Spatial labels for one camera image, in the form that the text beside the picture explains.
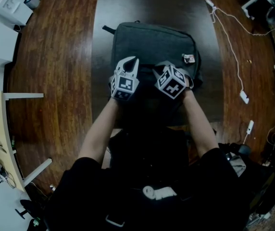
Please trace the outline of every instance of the dark wooden tabletop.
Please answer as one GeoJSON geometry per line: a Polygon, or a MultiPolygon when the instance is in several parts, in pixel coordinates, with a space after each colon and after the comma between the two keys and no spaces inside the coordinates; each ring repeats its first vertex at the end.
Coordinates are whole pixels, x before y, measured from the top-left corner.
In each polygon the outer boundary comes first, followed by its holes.
{"type": "MultiPolygon", "coordinates": [[[[201,56],[203,85],[195,96],[209,121],[223,120],[223,77],[218,42],[204,0],[98,0],[92,47],[92,115],[98,117],[107,103],[108,78],[113,35],[104,31],[107,25],[116,29],[122,22],[156,24],[188,32],[195,40],[201,56]]],[[[167,126],[186,124],[183,107],[167,126]]]]}

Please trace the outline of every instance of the white desk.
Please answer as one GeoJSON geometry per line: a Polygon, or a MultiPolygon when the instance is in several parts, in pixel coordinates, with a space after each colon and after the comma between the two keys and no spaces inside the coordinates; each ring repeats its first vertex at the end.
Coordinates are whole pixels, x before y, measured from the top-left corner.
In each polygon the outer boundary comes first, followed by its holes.
{"type": "Polygon", "coordinates": [[[0,144],[6,151],[4,152],[0,149],[0,164],[6,169],[6,171],[12,174],[13,180],[16,183],[16,187],[21,191],[25,191],[25,186],[29,184],[38,174],[40,174],[50,163],[52,163],[52,160],[50,158],[47,159],[24,180],[22,179],[16,160],[14,158],[14,153],[9,137],[5,102],[11,98],[42,97],[43,93],[3,93],[0,91],[0,144]]]}

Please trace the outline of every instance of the bag strap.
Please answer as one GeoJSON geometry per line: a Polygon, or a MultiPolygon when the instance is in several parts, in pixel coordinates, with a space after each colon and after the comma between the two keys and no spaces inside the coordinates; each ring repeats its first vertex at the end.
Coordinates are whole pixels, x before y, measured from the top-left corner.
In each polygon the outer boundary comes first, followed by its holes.
{"type": "Polygon", "coordinates": [[[110,27],[108,27],[106,25],[104,25],[102,29],[106,30],[109,33],[112,33],[113,35],[115,34],[115,31],[116,31],[115,29],[112,29],[112,28],[110,28],[110,27]]]}

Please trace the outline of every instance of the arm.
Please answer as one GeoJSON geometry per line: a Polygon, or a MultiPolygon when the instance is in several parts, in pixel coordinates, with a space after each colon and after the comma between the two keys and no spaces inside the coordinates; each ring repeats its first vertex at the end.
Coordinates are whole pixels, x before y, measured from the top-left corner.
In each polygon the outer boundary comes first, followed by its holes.
{"type": "Polygon", "coordinates": [[[200,157],[213,148],[218,148],[214,131],[191,90],[185,90],[183,104],[189,128],[200,157]]]}
{"type": "Polygon", "coordinates": [[[90,157],[102,164],[119,105],[113,98],[105,105],[84,139],[79,157],[90,157]]]}

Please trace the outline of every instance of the wooden table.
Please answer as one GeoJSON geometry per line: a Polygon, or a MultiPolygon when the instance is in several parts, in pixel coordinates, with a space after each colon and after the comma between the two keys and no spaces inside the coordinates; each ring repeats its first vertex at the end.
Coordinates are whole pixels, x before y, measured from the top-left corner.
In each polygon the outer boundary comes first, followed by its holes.
{"type": "MultiPolygon", "coordinates": [[[[98,0],[92,47],[92,115],[97,118],[109,97],[108,78],[113,35],[104,25],[116,29],[122,22],[157,24],[186,31],[196,41],[201,55],[203,85],[196,98],[209,121],[223,120],[223,77],[214,27],[204,0],[98,0]]],[[[181,107],[167,126],[186,124],[181,107]]]]}
{"type": "Polygon", "coordinates": [[[14,151],[11,146],[11,141],[7,126],[6,116],[6,100],[16,98],[42,98],[42,93],[3,93],[0,91],[0,145],[3,150],[0,149],[0,164],[9,172],[16,184],[16,187],[25,191],[25,186],[29,184],[41,171],[43,171],[52,160],[49,158],[37,167],[31,174],[22,179],[18,169],[18,165],[14,158],[14,151]]]}

